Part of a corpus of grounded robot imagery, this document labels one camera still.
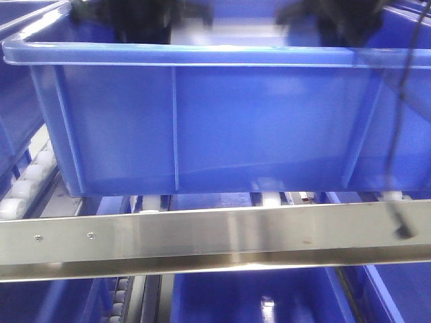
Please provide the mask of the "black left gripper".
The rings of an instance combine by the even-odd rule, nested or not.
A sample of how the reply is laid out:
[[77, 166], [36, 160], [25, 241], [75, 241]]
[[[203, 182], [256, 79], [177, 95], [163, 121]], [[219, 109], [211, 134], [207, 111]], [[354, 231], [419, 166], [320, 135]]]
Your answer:
[[169, 44], [187, 18], [213, 24], [213, 8], [195, 1], [71, 1], [71, 19], [109, 27], [120, 43]]

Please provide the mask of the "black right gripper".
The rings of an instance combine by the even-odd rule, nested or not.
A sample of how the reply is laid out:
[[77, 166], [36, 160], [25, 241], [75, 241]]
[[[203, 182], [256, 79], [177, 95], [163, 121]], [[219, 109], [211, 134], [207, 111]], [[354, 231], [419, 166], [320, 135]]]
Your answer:
[[363, 47], [383, 25], [392, 1], [296, 1], [276, 11], [279, 26], [314, 16], [321, 46]]

